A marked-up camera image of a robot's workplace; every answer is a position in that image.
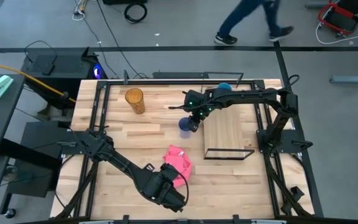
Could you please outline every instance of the person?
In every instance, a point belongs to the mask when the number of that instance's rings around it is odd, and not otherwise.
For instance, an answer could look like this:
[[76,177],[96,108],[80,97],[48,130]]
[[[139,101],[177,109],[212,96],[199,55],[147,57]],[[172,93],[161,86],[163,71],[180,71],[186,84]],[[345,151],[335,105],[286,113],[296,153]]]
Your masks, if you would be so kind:
[[236,8],[223,22],[219,32],[215,36],[215,42],[224,45],[234,45],[237,37],[230,35],[231,29],[237,25],[243,18],[255,11],[258,6],[263,5],[266,13],[266,20],[270,30],[269,41],[276,42],[283,37],[288,36],[293,31],[292,26],[279,27],[277,25],[277,11],[280,0],[241,0]]

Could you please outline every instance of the sneaker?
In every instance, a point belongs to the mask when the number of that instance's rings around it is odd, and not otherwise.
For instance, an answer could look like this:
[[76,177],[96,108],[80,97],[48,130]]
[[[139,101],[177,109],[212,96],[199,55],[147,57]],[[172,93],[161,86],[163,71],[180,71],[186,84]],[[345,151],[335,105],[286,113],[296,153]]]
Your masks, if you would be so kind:
[[232,37],[230,35],[227,35],[225,37],[221,37],[219,34],[216,34],[215,42],[218,43],[218,44],[232,46],[232,45],[237,43],[237,37]]
[[269,41],[271,41],[271,42],[279,41],[282,38],[290,35],[292,33],[292,31],[293,31],[293,26],[281,28],[281,34],[276,35],[276,36],[270,36]]

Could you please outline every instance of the pink cloth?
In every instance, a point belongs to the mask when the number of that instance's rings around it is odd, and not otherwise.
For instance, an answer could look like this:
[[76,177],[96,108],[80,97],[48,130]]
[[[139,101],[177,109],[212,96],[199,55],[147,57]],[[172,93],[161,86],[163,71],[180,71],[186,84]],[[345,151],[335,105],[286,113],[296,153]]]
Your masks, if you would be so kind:
[[[169,146],[167,154],[163,157],[167,164],[171,164],[179,173],[181,173],[186,180],[189,180],[191,173],[191,162],[189,157],[184,152],[183,149],[176,146]],[[175,180],[173,180],[173,186],[175,188],[185,184],[183,178],[178,175]]]

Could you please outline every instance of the gray floor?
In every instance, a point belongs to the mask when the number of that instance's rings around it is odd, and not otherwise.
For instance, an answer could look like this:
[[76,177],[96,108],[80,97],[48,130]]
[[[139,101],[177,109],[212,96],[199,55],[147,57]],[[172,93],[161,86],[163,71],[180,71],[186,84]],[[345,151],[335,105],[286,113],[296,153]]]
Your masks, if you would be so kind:
[[[213,45],[213,35],[238,0],[149,0],[149,15],[141,24],[128,24],[110,6],[102,7],[121,46],[199,46]],[[295,32],[281,46],[321,46],[314,36],[317,11],[308,11],[304,0],[282,0],[279,23],[295,25]],[[83,21],[71,19],[73,0],[5,0],[0,9],[0,48],[21,48],[35,40],[53,47],[97,47]],[[114,47],[97,4],[88,3],[86,18],[105,47]],[[239,45],[272,46],[267,41],[267,26],[260,8],[232,32]],[[334,34],[323,28],[324,41]],[[344,41],[332,46],[358,46]],[[152,72],[244,72],[244,78],[281,78],[275,52],[126,52],[131,64],[150,75]],[[358,75],[358,52],[284,52],[289,74],[301,75],[294,86],[299,95],[300,114],[310,149],[314,176],[326,217],[358,219],[358,86],[332,85],[331,75]],[[120,75],[134,72],[118,52],[106,53],[107,60]],[[0,64],[20,68],[23,53],[0,54]],[[11,73],[0,69],[0,73]],[[18,108],[34,114],[45,106],[44,100],[24,91]],[[15,111],[6,137],[21,140],[25,122],[35,119]],[[4,188],[0,189],[0,203]],[[11,207],[18,209],[12,220],[0,216],[0,223],[44,220],[53,195],[47,198],[16,196]]]

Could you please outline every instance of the wooden table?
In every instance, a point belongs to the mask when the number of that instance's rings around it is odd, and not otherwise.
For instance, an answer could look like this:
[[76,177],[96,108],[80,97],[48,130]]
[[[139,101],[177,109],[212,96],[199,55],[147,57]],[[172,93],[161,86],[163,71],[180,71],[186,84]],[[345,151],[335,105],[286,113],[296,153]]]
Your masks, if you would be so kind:
[[[266,88],[281,88],[280,80],[264,80]],[[144,92],[146,111],[135,114],[125,101],[125,92],[130,88],[140,88]],[[90,123],[96,81],[83,80],[73,115],[72,128],[85,130]],[[238,89],[249,89],[250,85],[239,85]],[[200,91],[200,85],[114,85],[110,89],[107,110],[107,134],[114,139],[117,152],[126,156],[139,167],[147,163],[159,167],[164,163],[163,155],[169,145],[181,147],[193,163],[189,188],[190,199],[182,213],[148,202],[136,191],[130,178],[107,162],[100,162],[94,193],[93,220],[121,220],[129,215],[133,220],[160,219],[232,219],[233,214],[240,218],[273,218],[272,204],[263,155],[253,153],[243,161],[204,160],[203,125],[191,138],[182,139],[179,135],[178,120],[189,114],[182,110],[168,110],[169,106],[183,104],[187,90]],[[104,96],[102,90],[98,117]],[[255,131],[257,122],[253,105],[239,105],[242,118],[242,135],[247,149],[258,149]],[[276,112],[271,110],[274,119]],[[267,123],[262,116],[264,126]],[[308,186],[302,166],[288,154],[281,154],[282,167],[287,187],[298,186],[304,193],[300,200],[303,208],[313,213]],[[75,156],[63,167],[57,187],[57,194],[67,203],[78,187],[82,156]],[[178,188],[186,195],[186,187]],[[280,206],[282,198],[276,187]],[[84,214],[86,203],[81,206]],[[58,214],[62,206],[53,203],[51,216]]]

